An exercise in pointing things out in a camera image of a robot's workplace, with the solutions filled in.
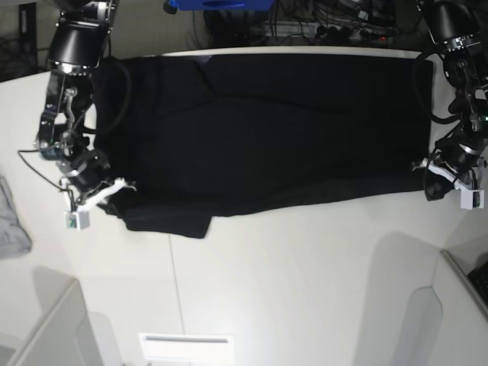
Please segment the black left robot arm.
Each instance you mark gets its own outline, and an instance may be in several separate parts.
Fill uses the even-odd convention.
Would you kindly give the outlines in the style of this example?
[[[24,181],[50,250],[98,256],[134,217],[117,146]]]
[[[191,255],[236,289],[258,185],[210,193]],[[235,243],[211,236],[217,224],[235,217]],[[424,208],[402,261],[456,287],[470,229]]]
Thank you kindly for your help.
[[[432,46],[417,56],[418,67],[432,55],[442,62],[445,78],[454,88],[449,115],[439,117],[424,106],[429,119],[453,128],[435,142],[423,176],[423,189],[430,201],[442,199],[456,184],[480,184],[474,169],[487,147],[487,41],[475,12],[457,1],[419,1],[419,12],[426,22]]]

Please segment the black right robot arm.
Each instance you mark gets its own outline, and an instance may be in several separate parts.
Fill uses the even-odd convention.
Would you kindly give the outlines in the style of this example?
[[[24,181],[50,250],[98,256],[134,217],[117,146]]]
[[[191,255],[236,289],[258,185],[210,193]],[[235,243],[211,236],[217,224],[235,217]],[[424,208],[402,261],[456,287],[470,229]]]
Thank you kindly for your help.
[[[54,161],[62,172],[57,188],[69,212],[87,212],[103,204],[130,183],[114,178],[104,153],[89,149],[89,135],[105,136],[122,121],[129,107],[133,83],[127,67],[104,52],[110,42],[116,1],[56,1],[60,10],[48,52],[51,67],[44,109],[36,137],[36,151]],[[104,128],[85,127],[85,115],[95,103],[92,73],[103,61],[124,77],[125,93],[115,118]]]

